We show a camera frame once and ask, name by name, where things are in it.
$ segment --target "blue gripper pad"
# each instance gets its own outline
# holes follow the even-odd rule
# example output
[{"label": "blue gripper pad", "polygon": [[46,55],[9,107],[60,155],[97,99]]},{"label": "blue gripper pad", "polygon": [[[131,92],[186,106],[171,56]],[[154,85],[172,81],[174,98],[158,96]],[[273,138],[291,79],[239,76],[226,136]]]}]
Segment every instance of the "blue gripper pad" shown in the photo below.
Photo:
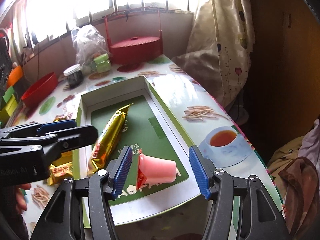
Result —
[{"label": "blue gripper pad", "polygon": [[209,178],[204,171],[204,168],[196,155],[193,147],[189,149],[189,162],[196,177],[196,181],[200,190],[201,195],[204,195],[205,199],[209,199],[211,192],[209,190]]},{"label": "blue gripper pad", "polygon": [[122,157],[122,162],[119,165],[118,171],[116,172],[115,178],[113,181],[113,190],[111,194],[114,197],[114,199],[116,199],[122,193],[122,189],[124,187],[124,183],[127,179],[129,169],[132,163],[132,149],[130,147],[124,147],[119,158],[121,157]]},{"label": "blue gripper pad", "polygon": [[65,129],[75,128],[77,127],[76,120],[63,120],[59,122],[51,122],[51,123],[44,123],[41,125],[39,129],[37,129],[38,136],[44,136],[46,133],[54,132],[54,131],[61,131]]}]

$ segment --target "finger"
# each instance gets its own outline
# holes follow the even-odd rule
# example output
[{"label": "finger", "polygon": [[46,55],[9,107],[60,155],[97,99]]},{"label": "finger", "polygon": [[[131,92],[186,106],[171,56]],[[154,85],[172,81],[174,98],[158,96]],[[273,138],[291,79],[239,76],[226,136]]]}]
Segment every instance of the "finger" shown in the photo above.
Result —
[{"label": "finger", "polygon": [[23,210],[27,210],[28,207],[27,207],[27,203],[24,199],[24,196],[22,194],[22,192],[20,191],[20,189],[16,189],[16,199],[17,199],[17,204],[18,204],[18,207],[23,209]]},{"label": "finger", "polygon": [[16,212],[18,215],[22,215],[23,214],[23,210],[21,208],[19,208],[18,204],[16,204]]},{"label": "finger", "polygon": [[18,187],[22,188],[24,190],[29,190],[29,189],[31,189],[31,183],[21,184],[21,185],[18,185]]}]

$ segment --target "cabinet door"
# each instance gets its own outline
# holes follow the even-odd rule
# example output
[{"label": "cabinet door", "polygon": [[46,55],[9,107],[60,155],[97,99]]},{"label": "cabinet door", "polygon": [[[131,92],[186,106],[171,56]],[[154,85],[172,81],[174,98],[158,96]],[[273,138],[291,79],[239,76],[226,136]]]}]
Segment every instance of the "cabinet door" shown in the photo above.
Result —
[{"label": "cabinet door", "polygon": [[251,0],[256,34],[245,90],[251,123],[280,147],[320,113],[320,25],[303,0]]}]

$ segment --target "window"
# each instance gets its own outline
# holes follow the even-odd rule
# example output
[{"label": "window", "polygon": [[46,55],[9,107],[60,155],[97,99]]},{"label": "window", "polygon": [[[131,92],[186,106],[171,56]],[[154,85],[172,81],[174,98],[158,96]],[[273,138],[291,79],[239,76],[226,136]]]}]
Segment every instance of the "window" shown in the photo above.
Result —
[{"label": "window", "polygon": [[189,0],[18,0],[14,10],[14,39],[19,39],[18,51],[27,44],[33,48],[75,26],[91,23],[111,13],[134,8],[143,10],[144,7],[186,11],[189,10]]}]

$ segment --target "cloth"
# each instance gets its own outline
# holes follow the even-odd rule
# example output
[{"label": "cloth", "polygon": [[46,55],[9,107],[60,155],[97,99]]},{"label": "cloth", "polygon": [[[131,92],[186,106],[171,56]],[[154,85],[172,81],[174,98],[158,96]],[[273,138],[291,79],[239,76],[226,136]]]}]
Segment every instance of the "cloth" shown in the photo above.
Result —
[{"label": "cloth", "polygon": [[172,59],[226,107],[244,86],[254,30],[250,0],[199,0],[186,54]]},{"label": "cloth", "polygon": [[316,167],[318,177],[320,177],[320,124],[316,119],[313,129],[308,132],[302,140],[302,146],[299,149],[299,157],[308,158]]},{"label": "cloth", "polygon": [[315,166],[305,157],[290,162],[279,176],[287,183],[286,225],[299,239],[313,223],[319,209],[319,179]]},{"label": "cloth", "polygon": [[274,178],[275,184],[277,185],[283,200],[285,200],[288,185],[287,182],[279,176],[279,172],[298,157],[302,139],[303,136],[298,137],[276,150],[267,165],[268,171]]}]

